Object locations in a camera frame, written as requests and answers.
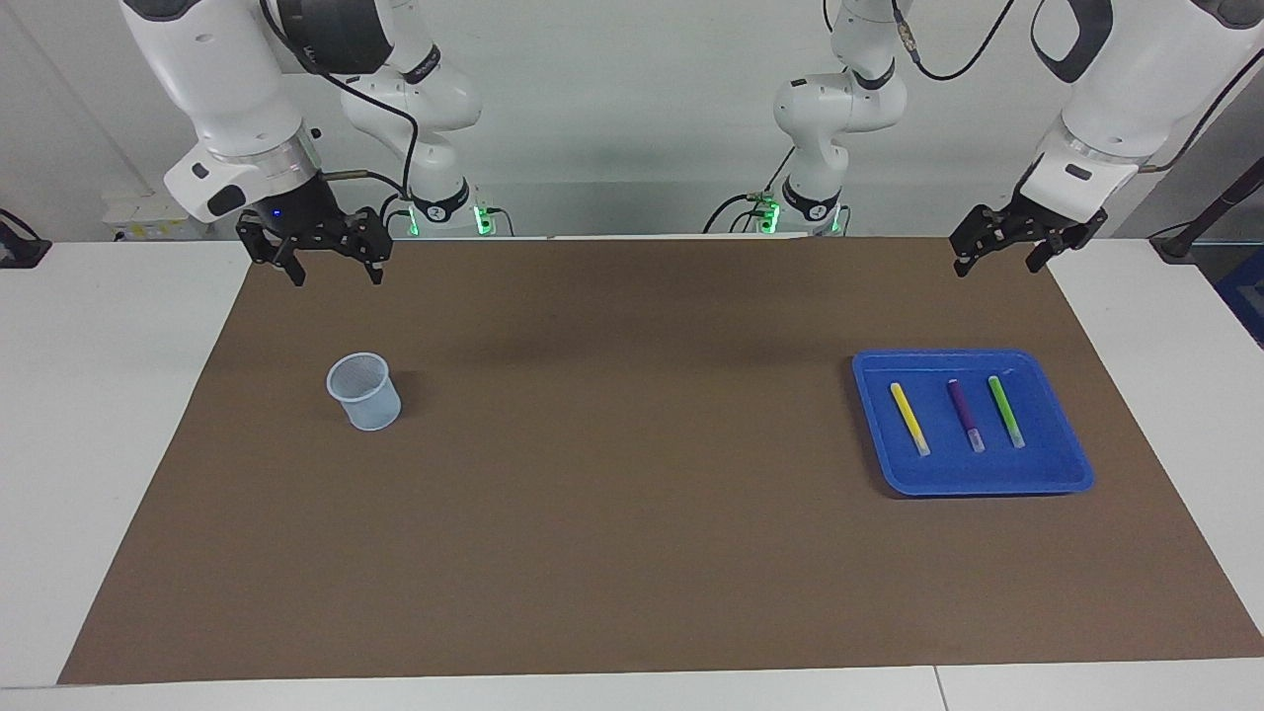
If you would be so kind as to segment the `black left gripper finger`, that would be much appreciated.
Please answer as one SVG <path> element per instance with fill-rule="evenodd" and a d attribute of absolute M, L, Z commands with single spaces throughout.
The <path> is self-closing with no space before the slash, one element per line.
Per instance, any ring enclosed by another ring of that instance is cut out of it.
<path fill-rule="evenodd" d="M 1060 256 L 1062 252 L 1083 249 L 1101 229 L 1103 221 L 1103 219 L 1091 219 L 1090 221 L 1077 221 L 1077 224 L 1066 228 L 1036 225 L 1034 230 L 1036 245 L 1026 257 L 1026 269 L 1030 275 L 1036 275 L 1048 264 L 1048 261 Z"/>
<path fill-rule="evenodd" d="M 975 205 L 951 234 L 954 272 L 966 277 L 985 256 L 1006 249 L 1011 243 L 1005 230 L 1007 207 Z"/>

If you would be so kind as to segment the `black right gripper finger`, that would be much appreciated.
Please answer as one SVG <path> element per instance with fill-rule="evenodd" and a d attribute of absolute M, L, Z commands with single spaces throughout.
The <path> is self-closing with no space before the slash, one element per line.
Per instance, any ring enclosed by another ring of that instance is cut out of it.
<path fill-rule="evenodd" d="M 345 216 L 345 256 L 360 262 L 374 286 L 384 278 L 384 264 L 391 261 L 393 240 L 375 207 L 362 207 Z"/>
<path fill-rule="evenodd" d="M 281 238 L 273 239 L 270 230 L 258 219 L 239 219 L 235 232 L 253 263 L 270 264 L 273 269 L 284 272 L 293 286 L 303 286 L 306 271 L 295 256 L 292 242 Z"/>

